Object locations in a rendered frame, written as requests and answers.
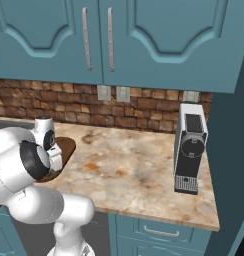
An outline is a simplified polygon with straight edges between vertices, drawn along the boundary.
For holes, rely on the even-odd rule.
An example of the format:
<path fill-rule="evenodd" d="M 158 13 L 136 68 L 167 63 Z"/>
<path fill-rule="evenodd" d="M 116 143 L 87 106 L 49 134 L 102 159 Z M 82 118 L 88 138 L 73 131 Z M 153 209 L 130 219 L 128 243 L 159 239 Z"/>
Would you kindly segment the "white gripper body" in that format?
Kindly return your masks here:
<path fill-rule="evenodd" d="M 50 169 L 52 172 L 60 171 L 63 167 L 62 150 L 59 146 L 53 146 L 47 151 L 50 160 Z"/>

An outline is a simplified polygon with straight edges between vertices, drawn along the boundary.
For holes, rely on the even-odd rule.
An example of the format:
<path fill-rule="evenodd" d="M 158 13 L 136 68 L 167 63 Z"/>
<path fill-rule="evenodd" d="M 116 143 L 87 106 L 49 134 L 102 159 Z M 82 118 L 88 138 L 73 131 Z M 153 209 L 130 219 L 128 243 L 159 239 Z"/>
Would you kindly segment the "teal drawer front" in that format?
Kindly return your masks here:
<path fill-rule="evenodd" d="M 204 256 L 204 252 L 178 247 L 162 247 L 151 243 L 119 237 L 118 256 Z"/>
<path fill-rule="evenodd" d="M 116 217 L 117 233 L 119 236 L 180 246 L 184 248 L 195 248 L 202 250 L 208 243 L 211 232 L 208 230 L 179 226 L 164 222 L 155 222 L 151 220 L 133 218 L 128 216 Z M 143 226 L 147 225 L 149 229 L 175 233 L 180 232 L 178 237 L 167 237 L 155 235 L 144 231 Z"/>

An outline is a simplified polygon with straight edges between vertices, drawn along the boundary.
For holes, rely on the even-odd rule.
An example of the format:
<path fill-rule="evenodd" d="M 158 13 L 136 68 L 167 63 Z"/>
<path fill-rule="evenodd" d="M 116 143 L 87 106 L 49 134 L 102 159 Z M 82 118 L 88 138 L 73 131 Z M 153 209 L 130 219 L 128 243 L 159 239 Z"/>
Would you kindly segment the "teal upper cupboard door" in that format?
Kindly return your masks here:
<path fill-rule="evenodd" d="M 100 0 L 99 17 L 105 84 L 235 91 L 244 59 L 244 0 Z"/>
<path fill-rule="evenodd" d="M 92 71 L 86 64 L 83 7 Z M 0 0 L 0 78 L 100 84 L 98 0 Z"/>

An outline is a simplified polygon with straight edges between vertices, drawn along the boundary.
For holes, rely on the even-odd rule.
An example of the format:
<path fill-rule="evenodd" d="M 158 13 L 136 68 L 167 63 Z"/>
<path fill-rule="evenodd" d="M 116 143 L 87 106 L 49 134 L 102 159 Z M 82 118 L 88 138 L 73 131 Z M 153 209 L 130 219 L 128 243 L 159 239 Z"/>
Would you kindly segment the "brown wooden cutting board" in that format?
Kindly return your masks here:
<path fill-rule="evenodd" d="M 73 152 L 76 149 L 75 141 L 68 137 L 56 137 L 55 144 L 53 146 L 59 146 L 60 149 L 62 150 L 63 167 L 60 171 L 57 171 L 57 172 L 52 172 L 50 169 L 49 173 L 46 176 L 44 176 L 42 179 L 38 180 L 38 183 L 49 182 L 49 181 L 55 179 L 62 172 L 62 170 L 65 167 L 65 165 L 67 164 L 69 158 L 71 157 L 71 155 L 73 154 Z"/>

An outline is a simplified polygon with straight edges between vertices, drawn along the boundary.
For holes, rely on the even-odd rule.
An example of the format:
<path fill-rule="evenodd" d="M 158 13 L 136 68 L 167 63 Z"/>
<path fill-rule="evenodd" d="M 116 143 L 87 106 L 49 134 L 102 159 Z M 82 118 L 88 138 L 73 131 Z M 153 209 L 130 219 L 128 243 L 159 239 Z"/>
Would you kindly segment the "black and white coffee machine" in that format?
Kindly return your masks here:
<path fill-rule="evenodd" d="M 174 143 L 174 191 L 198 194 L 198 172 L 208 138 L 203 107 L 181 103 Z"/>

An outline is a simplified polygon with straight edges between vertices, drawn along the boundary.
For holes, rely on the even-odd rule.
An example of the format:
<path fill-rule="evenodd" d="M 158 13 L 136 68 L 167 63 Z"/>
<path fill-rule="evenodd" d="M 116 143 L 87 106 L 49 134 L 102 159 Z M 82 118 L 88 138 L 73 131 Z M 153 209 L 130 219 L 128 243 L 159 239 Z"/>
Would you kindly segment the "teal cupboard door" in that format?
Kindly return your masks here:
<path fill-rule="evenodd" d="M 83 7 L 92 71 L 86 64 Z M 98 0 L 0 0 L 0 78 L 100 84 Z"/>
<path fill-rule="evenodd" d="M 244 0 L 100 0 L 99 17 L 105 84 L 235 91 L 244 59 Z"/>
<path fill-rule="evenodd" d="M 10 217 L 0 206 L 0 256 L 17 256 L 13 246 L 13 227 Z"/>

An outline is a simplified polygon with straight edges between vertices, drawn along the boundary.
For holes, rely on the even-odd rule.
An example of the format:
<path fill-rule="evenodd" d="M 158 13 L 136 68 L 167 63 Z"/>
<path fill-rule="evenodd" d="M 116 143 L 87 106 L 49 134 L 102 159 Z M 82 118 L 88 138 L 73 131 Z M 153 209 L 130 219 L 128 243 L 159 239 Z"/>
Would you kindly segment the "teal tall cabinet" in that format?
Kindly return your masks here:
<path fill-rule="evenodd" d="M 244 60 L 235 92 L 215 93 L 207 155 L 220 222 L 205 256 L 228 256 L 244 220 Z"/>

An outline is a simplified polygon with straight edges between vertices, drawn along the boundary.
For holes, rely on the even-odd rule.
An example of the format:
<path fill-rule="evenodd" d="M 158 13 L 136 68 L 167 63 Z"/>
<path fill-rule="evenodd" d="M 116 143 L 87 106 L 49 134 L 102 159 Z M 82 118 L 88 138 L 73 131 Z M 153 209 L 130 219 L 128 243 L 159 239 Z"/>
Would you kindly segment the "grey wall outlet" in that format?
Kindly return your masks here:
<path fill-rule="evenodd" d="M 199 93 L 195 91 L 184 91 L 182 101 L 197 103 L 199 101 Z"/>
<path fill-rule="evenodd" d="M 116 87 L 116 100 L 118 102 L 129 103 L 130 102 L 130 88 L 129 87 Z"/>
<path fill-rule="evenodd" d="M 111 100 L 111 87 L 105 85 L 97 86 L 97 96 L 100 101 L 110 101 Z"/>

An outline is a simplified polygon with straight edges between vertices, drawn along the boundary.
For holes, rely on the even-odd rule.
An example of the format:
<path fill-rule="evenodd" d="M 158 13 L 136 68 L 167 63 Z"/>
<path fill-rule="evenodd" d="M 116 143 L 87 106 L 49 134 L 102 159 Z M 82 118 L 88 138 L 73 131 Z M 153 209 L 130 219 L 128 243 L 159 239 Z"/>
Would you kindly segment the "teal lower cupboard door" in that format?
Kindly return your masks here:
<path fill-rule="evenodd" d="M 17 256 L 13 246 L 13 227 L 10 217 L 0 206 L 0 256 Z"/>

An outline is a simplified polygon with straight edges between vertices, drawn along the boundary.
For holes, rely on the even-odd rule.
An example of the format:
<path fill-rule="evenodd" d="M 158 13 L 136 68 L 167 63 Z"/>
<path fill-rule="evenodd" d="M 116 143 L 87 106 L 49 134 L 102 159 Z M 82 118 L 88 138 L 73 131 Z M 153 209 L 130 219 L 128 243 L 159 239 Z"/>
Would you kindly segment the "grey sink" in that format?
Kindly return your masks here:
<path fill-rule="evenodd" d="M 33 129 L 34 124 L 28 123 L 28 122 L 21 122 L 21 121 L 0 120 L 0 129 L 4 129 L 7 127 L 21 127 L 24 129 Z"/>

